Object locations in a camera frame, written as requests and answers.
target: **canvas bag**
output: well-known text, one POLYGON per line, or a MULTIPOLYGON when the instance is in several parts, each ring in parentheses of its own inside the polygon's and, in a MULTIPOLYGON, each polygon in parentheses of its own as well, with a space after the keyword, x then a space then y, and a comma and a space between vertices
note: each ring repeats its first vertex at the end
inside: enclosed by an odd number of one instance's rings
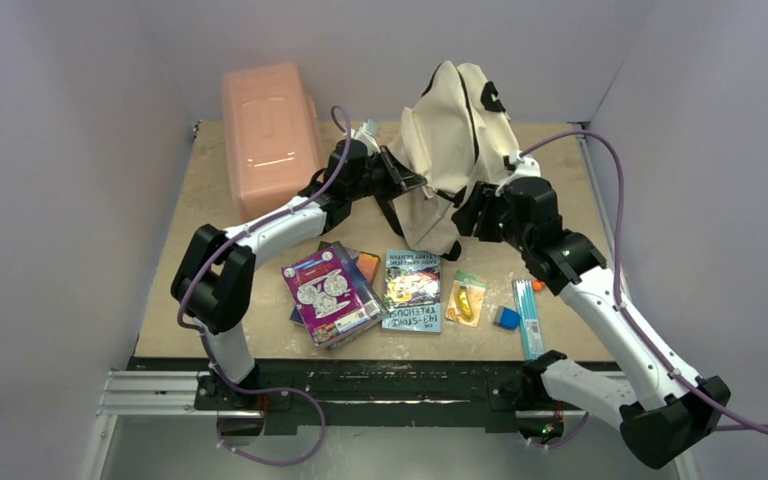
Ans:
POLYGON ((496 86, 478 65, 441 63, 416 105, 402 111, 400 135, 388 148, 428 182, 392 206, 379 202, 390 226, 411 249, 457 260, 452 214, 475 182, 502 182, 505 157, 519 148, 496 86))

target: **yellow package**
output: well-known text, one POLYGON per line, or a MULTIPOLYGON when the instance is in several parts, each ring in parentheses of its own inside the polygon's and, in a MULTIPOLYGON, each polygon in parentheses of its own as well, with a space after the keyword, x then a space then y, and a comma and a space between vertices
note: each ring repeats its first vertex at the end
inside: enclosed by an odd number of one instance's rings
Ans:
POLYGON ((446 319, 477 327, 486 288, 486 278, 458 270, 455 273, 455 281, 452 283, 449 305, 446 307, 446 319))

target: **wooden tabletop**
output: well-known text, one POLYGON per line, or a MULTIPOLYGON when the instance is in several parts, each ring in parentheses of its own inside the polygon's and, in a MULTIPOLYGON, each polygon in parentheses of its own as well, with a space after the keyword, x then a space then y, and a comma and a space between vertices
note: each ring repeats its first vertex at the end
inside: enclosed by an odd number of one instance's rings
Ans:
MULTIPOLYGON (((566 124, 515 124, 522 148, 550 135, 572 128, 566 124)), ((398 134, 398 123, 382 123, 378 141, 386 144, 398 134)), ((320 123, 322 151, 333 150, 340 132, 331 123, 320 123)), ((573 137, 564 138, 538 150, 543 176, 558 193, 558 208, 567 228, 587 235, 608 256, 607 242, 597 214, 594 195, 581 151, 573 137)), ((225 228, 239 224, 231 200, 225 160, 222 122, 202 122, 193 145, 190 164, 172 225, 161 254, 148 299, 135 355, 139 357, 204 357, 196 335, 175 323, 177 303, 169 294, 178 264, 193 232, 205 223, 225 228)), ((307 331, 293 325, 288 317, 293 300, 281 278, 282 266, 312 253, 320 240, 341 241, 343 245, 382 257, 388 248, 407 248, 396 236, 372 199, 356 202, 351 216, 321 238, 304 241, 264 264, 256 273, 251 304, 243 319, 249 348, 259 358, 344 358, 366 360, 522 360, 522 337, 493 325, 496 307, 513 308, 511 280, 530 278, 518 252, 506 244, 461 240, 463 253, 457 262, 443 260, 443 299, 449 297, 454 272, 463 269, 484 275, 489 284, 477 328, 443 321, 440 334, 402 333, 380 327, 362 333, 356 340, 333 351, 313 346, 307 331)), ((375 290, 384 293, 383 274, 375 290)), ((566 353, 575 360, 611 360, 610 354, 590 328, 560 299, 548 291, 537 294, 538 315, 548 349, 566 353)))

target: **blue eraser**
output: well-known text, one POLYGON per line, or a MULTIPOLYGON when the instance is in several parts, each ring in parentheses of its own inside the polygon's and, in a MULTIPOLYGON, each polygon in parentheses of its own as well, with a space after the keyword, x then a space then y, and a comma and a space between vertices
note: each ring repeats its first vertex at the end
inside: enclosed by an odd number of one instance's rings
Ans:
POLYGON ((496 309, 496 318, 493 323, 508 330, 516 330, 519 326, 519 314, 510 308, 499 307, 496 309))

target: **plastic container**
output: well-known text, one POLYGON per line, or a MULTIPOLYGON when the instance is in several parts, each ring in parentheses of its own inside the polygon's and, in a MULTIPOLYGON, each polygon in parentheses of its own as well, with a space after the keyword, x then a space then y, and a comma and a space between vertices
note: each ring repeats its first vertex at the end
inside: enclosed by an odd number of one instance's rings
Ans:
POLYGON ((313 102, 292 63, 222 77, 225 149, 240 221, 287 203, 324 165, 313 102))

